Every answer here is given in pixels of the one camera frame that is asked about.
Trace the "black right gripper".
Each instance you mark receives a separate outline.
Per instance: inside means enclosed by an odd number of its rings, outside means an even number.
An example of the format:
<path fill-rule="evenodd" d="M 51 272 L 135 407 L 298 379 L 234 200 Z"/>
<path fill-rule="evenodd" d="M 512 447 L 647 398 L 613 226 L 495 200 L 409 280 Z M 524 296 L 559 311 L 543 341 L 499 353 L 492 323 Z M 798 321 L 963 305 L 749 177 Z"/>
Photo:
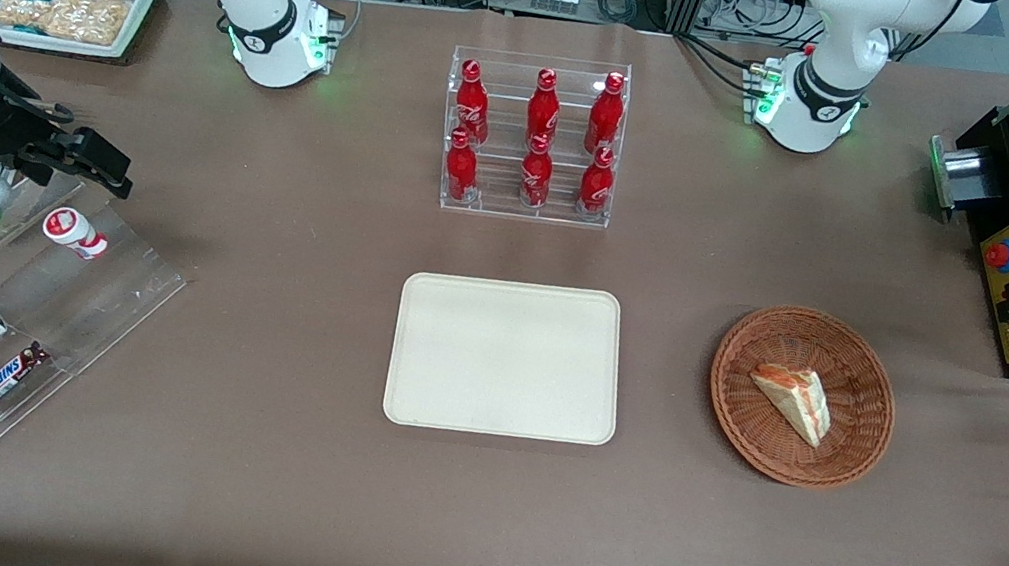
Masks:
<path fill-rule="evenodd" d="M 42 118 L 0 94 L 0 180 L 14 182 L 18 175 L 47 184 L 55 171 L 68 173 L 106 188 L 113 197 L 128 200 L 134 189 L 128 176 L 130 159 L 92 128 L 79 127 L 71 134 L 48 115 Z"/>

